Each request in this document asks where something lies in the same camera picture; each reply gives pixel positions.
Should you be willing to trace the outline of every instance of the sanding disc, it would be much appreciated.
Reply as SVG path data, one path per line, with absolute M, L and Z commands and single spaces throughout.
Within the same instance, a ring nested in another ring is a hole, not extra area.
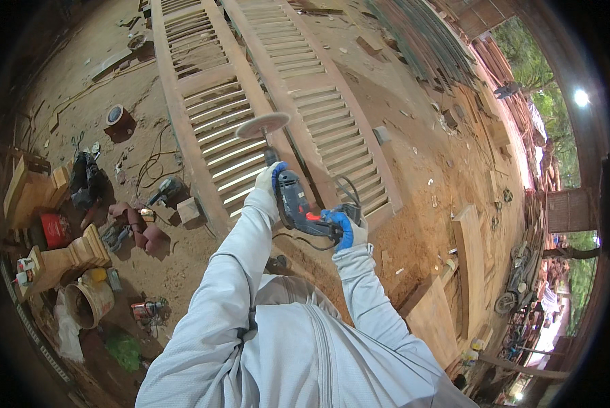
M 284 112 L 274 112 L 249 120 L 237 128 L 235 136 L 241 139 L 261 139 L 262 127 L 266 128 L 267 133 L 276 131 L 286 126 L 291 117 Z

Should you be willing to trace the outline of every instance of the plastic bucket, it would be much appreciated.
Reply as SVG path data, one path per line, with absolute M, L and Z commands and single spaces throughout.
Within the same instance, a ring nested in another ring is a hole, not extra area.
M 65 288 L 65 303 L 79 326 L 95 328 L 114 306 L 114 294 L 106 282 L 92 285 L 71 283 Z

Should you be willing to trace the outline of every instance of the electric sander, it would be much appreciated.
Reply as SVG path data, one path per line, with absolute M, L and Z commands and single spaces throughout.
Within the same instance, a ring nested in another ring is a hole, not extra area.
M 240 126 L 236 131 L 236 136 L 240 138 L 266 138 L 268 133 L 280 129 L 288 122 L 289 115 L 281 112 L 260 116 L 244 123 L 243 126 Z M 276 149 L 271 147 L 264 149 L 264 163 L 267 167 L 270 167 L 279 160 L 280 158 Z M 355 224 L 359 224 L 362 216 L 362 208 L 357 190 L 347 177 L 341 176 L 340 178 L 343 178 L 354 190 L 354 194 L 350 194 L 338 180 L 335 180 L 336 184 L 339 185 L 339 188 L 341 188 L 353 202 L 343 202 L 335 207 L 334 211 L 344 213 Z M 302 233 L 314 236 L 326 236 L 333 244 L 327 248 L 318 248 L 303 238 L 297 237 L 295 239 L 303 240 L 318 250 L 330 249 L 341 241 L 343 229 L 339 224 L 334 223 L 331 220 L 322 220 L 320 216 L 311 212 L 309 202 L 307 197 L 305 197 L 305 191 L 300 184 L 300 177 L 298 177 L 294 171 L 285 169 L 276 175 L 276 200 L 280 220 L 287 229 L 296 229 Z

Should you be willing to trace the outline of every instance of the light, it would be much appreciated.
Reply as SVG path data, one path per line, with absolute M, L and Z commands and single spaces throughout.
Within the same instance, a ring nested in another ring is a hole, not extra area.
M 583 108 L 590 103 L 588 94 L 583 89 L 577 89 L 574 92 L 574 103 L 576 103 L 578 107 Z

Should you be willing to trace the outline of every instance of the dirt floor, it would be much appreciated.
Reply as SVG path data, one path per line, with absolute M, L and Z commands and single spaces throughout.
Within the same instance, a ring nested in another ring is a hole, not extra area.
M 116 72 L 114 77 L 110 76 L 111 79 L 83 94 L 80 92 L 91 82 L 89 75 L 101 61 L 126 47 L 128 28 L 118 27 L 116 22 L 138 15 L 137 6 L 137 0 L 105 0 L 96 7 L 73 32 L 69 44 L 43 70 L 28 99 L 22 102 L 24 112 L 34 112 L 41 105 L 35 119 L 37 132 L 30 140 L 22 141 L 23 147 L 30 146 L 47 156 L 56 167 L 73 157 L 72 138 L 78 138 L 84 131 L 80 149 L 91 147 L 97 141 L 100 143 L 101 156 L 97 163 L 112 182 L 113 200 L 130 203 L 136 199 L 137 180 L 140 180 L 137 198 L 146 201 L 166 174 L 176 172 L 184 177 L 179 158 L 174 157 L 178 148 L 170 129 L 161 132 L 169 122 L 157 67 L 154 61 L 133 61 L 130 68 Z M 524 227 L 524 190 L 517 160 L 505 161 L 498 152 L 491 152 L 482 125 L 488 124 L 490 119 L 482 112 L 475 124 L 470 113 L 474 100 L 468 99 L 458 88 L 454 91 L 456 98 L 429 91 L 415 81 L 407 65 L 398 61 L 389 48 L 384 49 L 380 58 L 366 54 L 355 38 L 366 32 L 379 37 L 379 25 L 356 9 L 345 8 L 348 16 L 334 16 L 332 20 L 327 16 L 303 16 L 303 19 L 321 43 L 330 46 L 328 52 L 344 74 L 370 124 L 385 125 L 391 134 L 391 142 L 382 149 L 405 206 L 369 237 L 375 246 L 375 272 L 392 304 L 398 308 L 428 273 L 442 270 L 450 257 L 448 251 L 456 247 L 450 224 L 452 216 L 466 204 L 475 203 L 482 220 L 485 261 L 487 265 L 493 265 L 492 272 L 487 271 L 489 281 L 485 291 L 487 302 L 484 303 L 485 316 L 488 316 L 485 321 L 490 321 L 495 329 L 491 340 L 493 347 L 501 340 L 498 335 L 503 335 L 506 324 L 504 319 L 494 316 L 493 301 L 508 275 L 509 251 L 520 239 Z M 144 29 L 142 22 L 137 23 L 136 29 L 152 38 L 152 32 Z M 54 108 L 58 104 L 64 106 L 65 99 L 74 95 L 80 97 L 72 98 L 68 107 L 59 113 L 59 125 L 50 133 L 48 122 Z M 460 104 L 470 125 L 460 123 L 460 134 L 448 135 L 439 123 L 439 114 L 431 104 L 433 101 L 443 109 Z M 103 132 L 106 112 L 114 104 L 122 104 L 137 121 L 132 137 L 120 143 L 113 143 Z M 161 154 L 157 162 L 151 161 L 148 172 L 141 174 L 140 169 L 146 161 L 158 152 Z M 122 184 L 116 181 L 114 172 L 120 160 L 126 173 L 126 181 Z M 496 173 L 500 194 L 505 187 L 513 192 L 513 202 L 505 204 L 499 213 L 486 198 L 484 173 L 492 170 L 493 161 L 500 170 Z M 434 196 L 438 203 L 436 207 L 433 206 Z M 159 218 L 158 226 L 171 238 L 170 255 L 161 260 L 150 257 L 142 249 L 129 248 L 112 256 L 113 266 L 119 270 L 127 290 L 116 297 L 118 312 L 104 318 L 106 325 L 134 332 L 143 345 L 148 343 L 147 347 L 143 346 L 148 358 L 155 357 L 151 354 L 157 355 L 167 344 L 176 323 L 187 311 L 209 256 L 219 245 L 206 228 L 186 230 L 180 225 L 172 225 L 169 219 L 175 216 L 173 209 L 157 205 L 154 209 Z M 499 219 L 494 230 L 491 230 L 492 217 Z M 107 222 L 105 211 L 100 212 L 95 222 L 103 231 Z M 385 251 L 390 262 L 382 258 Z M 330 261 L 332 251 L 316 253 L 298 242 L 280 237 L 275 241 L 274 252 L 284 253 L 294 265 L 295 274 L 320 287 L 342 311 L 344 320 L 350 322 L 341 282 Z M 455 280 L 446 290 L 455 305 L 452 312 L 458 317 L 457 288 Z M 169 301 L 171 315 L 167 325 L 159 329 L 157 340 L 141 330 L 136 331 L 128 310 L 132 299 L 144 296 L 163 296 Z M 461 330 L 460 319 L 457 319 L 456 330 L 457 333 Z M 136 380 L 140 379 L 136 375 L 118 377 L 116 364 L 99 362 L 107 353 L 99 351 L 103 345 L 99 346 L 94 336 L 82 338 L 86 367 L 99 383 L 106 385 L 103 388 L 109 394 L 116 396 L 118 404 L 132 406 Z

